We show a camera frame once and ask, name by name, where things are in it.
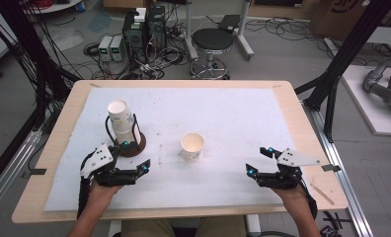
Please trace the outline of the stack of paper cups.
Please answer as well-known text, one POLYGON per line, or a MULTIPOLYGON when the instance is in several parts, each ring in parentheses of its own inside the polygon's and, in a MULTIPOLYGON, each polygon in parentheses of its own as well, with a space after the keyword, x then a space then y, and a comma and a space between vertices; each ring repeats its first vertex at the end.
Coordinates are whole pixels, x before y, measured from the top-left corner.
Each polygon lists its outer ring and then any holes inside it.
POLYGON ((140 130, 137 119, 127 103, 123 100, 115 100, 108 105, 108 113, 112 124, 113 132, 119 144, 137 145, 141 142, 140 130))

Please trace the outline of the black flat device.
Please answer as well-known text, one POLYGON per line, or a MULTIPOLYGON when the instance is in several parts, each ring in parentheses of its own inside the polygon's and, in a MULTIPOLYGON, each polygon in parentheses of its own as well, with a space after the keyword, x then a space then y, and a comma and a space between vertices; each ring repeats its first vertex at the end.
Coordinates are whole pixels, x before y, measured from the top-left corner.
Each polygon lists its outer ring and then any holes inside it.
POLYGON ((218 25, 220 30, 232 34, 240 22, 239 15, 225 15, 218 25))

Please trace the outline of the black wire cup holder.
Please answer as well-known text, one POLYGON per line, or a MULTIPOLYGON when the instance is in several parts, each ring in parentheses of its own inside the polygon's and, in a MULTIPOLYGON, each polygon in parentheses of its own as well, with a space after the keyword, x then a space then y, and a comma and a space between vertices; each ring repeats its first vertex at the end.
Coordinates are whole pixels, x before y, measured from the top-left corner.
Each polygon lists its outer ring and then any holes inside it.
POLYGON ((132 115, 131 128, 128 128, 126 131, 117 131, 113 127, 109 128, 110 120, 110 117, 106 117, 105 129, 111 142, 114 144, 117 141, 118 143, 126 144, 126 150, 129 152, 129 156, 126 158, 140 154, 146 146, 146 137, 140 131, 136 115, 132 115))

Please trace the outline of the person's left hand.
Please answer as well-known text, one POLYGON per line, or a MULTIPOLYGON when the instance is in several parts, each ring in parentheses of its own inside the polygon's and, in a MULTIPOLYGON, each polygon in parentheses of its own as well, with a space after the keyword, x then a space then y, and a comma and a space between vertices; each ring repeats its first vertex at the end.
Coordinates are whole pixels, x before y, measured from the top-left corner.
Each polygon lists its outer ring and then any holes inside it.
POLYGON ((87 206, 90 208, 105 209, 111 203, 114 195, 121 189, 121 186, 104 187, 93 182, 89 193, 87 206))

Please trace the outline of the person's right hand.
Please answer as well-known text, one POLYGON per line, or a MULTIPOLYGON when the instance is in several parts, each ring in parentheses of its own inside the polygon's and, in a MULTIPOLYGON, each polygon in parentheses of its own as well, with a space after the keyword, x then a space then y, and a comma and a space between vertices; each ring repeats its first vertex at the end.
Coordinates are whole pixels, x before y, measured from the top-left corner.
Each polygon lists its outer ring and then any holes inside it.
POLYGON ((273 189, 273 192, 281 198, 284 204, 301 204, 307 202, 305 192, 299 187, 290 190, 273 189))

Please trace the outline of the person's tan trousers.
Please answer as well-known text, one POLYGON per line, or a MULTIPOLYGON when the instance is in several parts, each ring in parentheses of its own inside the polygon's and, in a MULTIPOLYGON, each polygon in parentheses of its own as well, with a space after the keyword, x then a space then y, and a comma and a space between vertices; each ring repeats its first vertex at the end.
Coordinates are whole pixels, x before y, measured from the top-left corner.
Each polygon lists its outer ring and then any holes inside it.
MULTIPOLYGON (((194 237, 246 237, 243 216, 202 217, 194 237)), ((121 225, 121 237, 177 237, 167 219, 129 220, 121 225)))

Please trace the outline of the grey power supply unit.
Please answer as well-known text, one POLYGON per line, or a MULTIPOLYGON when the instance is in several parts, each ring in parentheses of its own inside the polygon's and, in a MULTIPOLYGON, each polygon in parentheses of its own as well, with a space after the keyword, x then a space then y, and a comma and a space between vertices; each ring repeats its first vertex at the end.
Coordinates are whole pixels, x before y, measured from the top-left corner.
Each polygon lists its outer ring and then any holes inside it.
POLYGON ((111 42, 113 61, 123 61, 125 55, 125 43, 122 36, 114 36, 111 42))
POLYGON ((113 38, 111 36, 105 36, 101 40, 98 49, 99 49, 99 54, 100 58, 102 61, 112 61, 112 53, 111 53, 111 42, 113 38))

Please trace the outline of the thin wooden stick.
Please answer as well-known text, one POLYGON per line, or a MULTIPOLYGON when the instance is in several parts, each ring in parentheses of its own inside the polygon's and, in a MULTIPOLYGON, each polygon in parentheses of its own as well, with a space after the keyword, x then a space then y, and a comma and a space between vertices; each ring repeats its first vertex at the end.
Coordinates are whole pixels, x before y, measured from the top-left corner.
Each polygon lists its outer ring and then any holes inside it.
POLYGON ((316 193, 318 193, 322 198, 324 198, 329 204, 334 205, 334 201, 329 198, 321 189, 319 189, 314 184, 310 184, 310 186, 315 190, 316 193))

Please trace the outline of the black round stool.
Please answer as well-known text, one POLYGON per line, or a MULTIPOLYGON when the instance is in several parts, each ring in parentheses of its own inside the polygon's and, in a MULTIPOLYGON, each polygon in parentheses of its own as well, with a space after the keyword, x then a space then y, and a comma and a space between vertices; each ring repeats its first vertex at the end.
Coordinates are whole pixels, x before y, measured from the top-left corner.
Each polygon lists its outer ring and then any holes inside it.
POLYGON ((233 45, 232 36, 220 29, 201 29, 193 33, 192 45, 204 57, 194 59, 190 65, 193 79, 229 80, 230 72, 217 55, 228 52, 233 45))

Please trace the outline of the white table leg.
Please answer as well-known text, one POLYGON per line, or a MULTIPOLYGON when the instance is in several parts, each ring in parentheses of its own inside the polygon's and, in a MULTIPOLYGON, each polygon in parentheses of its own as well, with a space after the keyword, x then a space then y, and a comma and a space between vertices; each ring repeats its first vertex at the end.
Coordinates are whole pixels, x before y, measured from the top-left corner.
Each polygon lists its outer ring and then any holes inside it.
POLYGON ((258 214, 248 214, 245 216, 247 233, 253 237, 259 237, 262 230, 258 214))

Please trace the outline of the white floor platform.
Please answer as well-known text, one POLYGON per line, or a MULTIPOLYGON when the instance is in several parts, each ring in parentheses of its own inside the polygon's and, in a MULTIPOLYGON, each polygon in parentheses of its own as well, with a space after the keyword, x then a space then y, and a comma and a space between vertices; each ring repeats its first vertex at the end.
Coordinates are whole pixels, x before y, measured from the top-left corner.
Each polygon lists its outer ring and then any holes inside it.
POLYGON ((364 78, 371 70, 372 66, 351 65, 345 71, 343 81, 372 133, 391 135, 391 107, 362 89, 364 78))

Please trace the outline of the white table mat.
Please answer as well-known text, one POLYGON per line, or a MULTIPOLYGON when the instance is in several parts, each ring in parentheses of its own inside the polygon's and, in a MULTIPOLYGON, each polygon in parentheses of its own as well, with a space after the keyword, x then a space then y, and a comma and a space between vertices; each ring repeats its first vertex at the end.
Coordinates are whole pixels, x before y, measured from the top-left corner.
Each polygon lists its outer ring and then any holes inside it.
POLYGON ((45 210, 78 206, 80 165, 110 139, 105 130, 108 105, 124 100, 135 113, 146 147, 120 158, 120 169, 151 161, 148 174, 114 197, 113 209, 275 205, 280 199, 246 174, 246 164, 273 173, 276 162, 261 147, 293 145, 271 89, 94 88, 60 159, 45 210), (195 161, 182 155, 181 139, 199 133, 204 146, 195 161))

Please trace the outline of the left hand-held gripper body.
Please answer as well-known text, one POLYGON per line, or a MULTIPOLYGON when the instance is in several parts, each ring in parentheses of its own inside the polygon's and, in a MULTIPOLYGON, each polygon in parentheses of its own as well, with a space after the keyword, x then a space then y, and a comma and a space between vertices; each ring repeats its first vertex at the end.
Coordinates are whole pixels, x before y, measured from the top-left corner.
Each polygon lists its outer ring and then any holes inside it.
POLYGON ((95 180, 103 187, 135 185, 140 171, 120 170, 116 167, 119 149, 103 143, 91 152, 80 168, 81 184, 90 184, 95 180))

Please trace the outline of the black computer tower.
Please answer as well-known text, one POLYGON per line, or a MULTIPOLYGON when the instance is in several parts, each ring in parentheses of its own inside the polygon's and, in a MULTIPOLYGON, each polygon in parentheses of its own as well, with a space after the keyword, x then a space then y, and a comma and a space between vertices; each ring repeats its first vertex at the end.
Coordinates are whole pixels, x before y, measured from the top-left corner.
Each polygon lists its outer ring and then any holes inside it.
POLYGON ((136 10, 131 10, 126 14, 122 34, 128 55, 144 62, 146 60, 145 46, 148 42, 147 26, 145 22, 136 21, 136 17, 138 17, 136 10))
POLYGON ((149 40, 146 46, 146 55, 150 61, 154 60, 167 46, 165 13, 164 6, 153 6, 148 9, 146 23, 149 40))

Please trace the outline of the white printed paper cup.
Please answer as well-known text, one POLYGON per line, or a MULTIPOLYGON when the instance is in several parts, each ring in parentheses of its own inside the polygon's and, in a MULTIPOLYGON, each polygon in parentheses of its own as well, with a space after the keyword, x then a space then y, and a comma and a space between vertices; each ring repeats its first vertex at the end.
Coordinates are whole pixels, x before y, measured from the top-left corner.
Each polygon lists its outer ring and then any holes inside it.
POLYGON ((187 161, 195 161, 203 146, 204 139, 199 133, 188 133, 181 139, 181 155, 187 161))

